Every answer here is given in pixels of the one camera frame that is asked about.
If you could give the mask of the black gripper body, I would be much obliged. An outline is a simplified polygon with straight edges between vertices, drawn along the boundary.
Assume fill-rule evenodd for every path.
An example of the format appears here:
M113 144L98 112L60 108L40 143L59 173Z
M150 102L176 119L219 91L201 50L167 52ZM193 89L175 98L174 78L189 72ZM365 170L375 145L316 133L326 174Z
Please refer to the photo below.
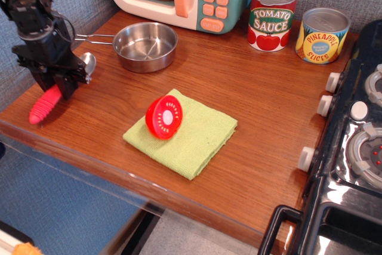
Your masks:
M76 82L86 82L85 63L72 51L73 37L66 26L66 19L48 19L45 26L36 31L17 30L23 45L13 47L19 58L19 65L29 71L46 72L54 76L67 75Z

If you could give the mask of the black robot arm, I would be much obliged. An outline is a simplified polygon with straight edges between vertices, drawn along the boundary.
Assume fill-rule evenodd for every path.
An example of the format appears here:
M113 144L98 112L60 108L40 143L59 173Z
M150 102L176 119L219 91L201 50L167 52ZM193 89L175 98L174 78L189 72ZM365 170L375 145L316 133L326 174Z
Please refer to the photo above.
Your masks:
M17 26L24 42L12 52L29 69L34 80L47 91L57 86L64 99L71 98L78 84L89 83L96 66L90 53L81 57L72 51L75 28L52 8L53 0L1 0L1 9Z

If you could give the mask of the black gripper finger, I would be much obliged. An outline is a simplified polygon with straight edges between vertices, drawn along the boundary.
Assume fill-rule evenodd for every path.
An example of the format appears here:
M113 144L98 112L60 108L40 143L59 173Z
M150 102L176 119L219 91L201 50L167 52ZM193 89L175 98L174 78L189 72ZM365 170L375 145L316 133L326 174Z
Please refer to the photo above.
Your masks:
M78 83L67 75L57 74L53 79L65 100L69 100L78 88Z
M51 70L47 70L46 72L41 71L30 71L36 83L40 86L40 88L46 92L53 85L55 85L54 80L54 72Z

